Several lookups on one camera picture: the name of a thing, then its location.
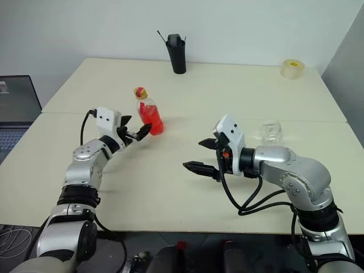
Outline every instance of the roll of tape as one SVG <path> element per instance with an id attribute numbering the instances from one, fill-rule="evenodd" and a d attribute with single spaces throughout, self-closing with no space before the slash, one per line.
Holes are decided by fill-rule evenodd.
<path id="1" fill-rule="evenodd" d="M 301 61 L 285 60 L 280 70 L 280 74 L 285 78 L 294 80 L 302 76 L 303 69 L 305 69 L 305 65 Z"/>

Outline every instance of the clear plastic cup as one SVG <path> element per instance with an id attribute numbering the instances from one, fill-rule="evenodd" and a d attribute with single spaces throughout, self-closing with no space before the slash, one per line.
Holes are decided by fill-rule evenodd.
<path id="1" fill-rule="evenodd" d="M 277 120 L 267 120 L 260 128 L 262 143 L 265 146 L 278 146 L 282 142 L 282 127 Z"/>

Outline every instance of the laptop screen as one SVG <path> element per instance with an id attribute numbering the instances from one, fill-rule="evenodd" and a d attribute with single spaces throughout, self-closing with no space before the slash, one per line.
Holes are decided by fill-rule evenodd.
<path id="1" fill-rule="evenodd" d="M 41 112 L 30 76 L 0 76 L 0 125 L 30 124 Z"/>

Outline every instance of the white table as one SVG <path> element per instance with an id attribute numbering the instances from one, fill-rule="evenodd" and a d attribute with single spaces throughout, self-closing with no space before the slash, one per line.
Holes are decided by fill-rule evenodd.
<path id="1" fill-rule="evenodd" d="M 78 146 L 83 114 L 42 114 L 0 166 L 0 222 L 34 225 L 56 204 L 64 174 Z M 222 185 L 187 171 L 182 162 L 216 165 L 214 152 L 197 145 L 212 137 L 219 116 L 164 119 L 166 131 L 115 154 L 105 168 L 97 207 L 100 221 L 113 230 L 221 231 L 289 233 L 292 213 L 277 207 L 239 217 Z M 236 119 L 246 133 L 247 147 L 260 144 L 261 121 Z M 141 125 L 130 121 L 131 130 Z M 322 162 L 331 173 L 336 204 L 344 210 L 350 234 L 363 233 L 364 183 L 359 170 L 364 151 L 346 123 L 283 121 L 284 145 L 298 155 Z M 85 141 L 96 138 L 95 119 L 88 120 Z M 257 181 L 227 176 L 233 195 L 243 203 Z M 264 183 L 259 197 L 277 190 Z M 274 198 L 288 200 L 285 195 Z"/>
<path id="2" fill-rule="evenodd" d="M 227 112 L 244 119 L 346 122 L 315 68 L 298 80 L 280 67 L 187 64 L 176 75 L 169 62 L 86 59 L 43 109 L 86 113 L 105 106 L 135 114 L 133 90 L 144 86 L 162 116 L 204 117 Z"/>

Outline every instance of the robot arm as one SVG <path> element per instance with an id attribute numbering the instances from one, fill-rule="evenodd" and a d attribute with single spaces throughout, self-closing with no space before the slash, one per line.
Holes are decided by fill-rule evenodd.
<path id="1" fill-rule="evenodd" d="M 37 258 L 25 261 L 12 273 L 73 272 L 80 262 L 94 254 L 97 227 L 93 221 L 95 208 L 100 203 L 102 171 L 115 152 L 123 151 L 133 139 L 143 139 L 151 124 L 131 133 L 125 126 L 131 116 L 121 116 L 103 107 L 92 113 L 102 137 L 74 150 L 57 205 L 39 237 Z"/>
<path id="2" fill-rule="evenodd" d="M 354 260 L 325 166 L 314 159 L 297 156 L 285 147 L 246 148 L 243 132 L 229 115 L 218 122 L 213 134 L 217 139 L 206 139 L 199 144 L 221 154 L 219 160 L 223 162 L 224 173 L 250 178 L 261 176 L 287 193 L 292 210 L 299 218 L 307 256 L 341 254 L 344 260 L 347 260 L 345 257 Z M 213 166 L 200 162 L 187 162 L 184 166 L 196 174 L 221 180 L 220 172 Z"/>

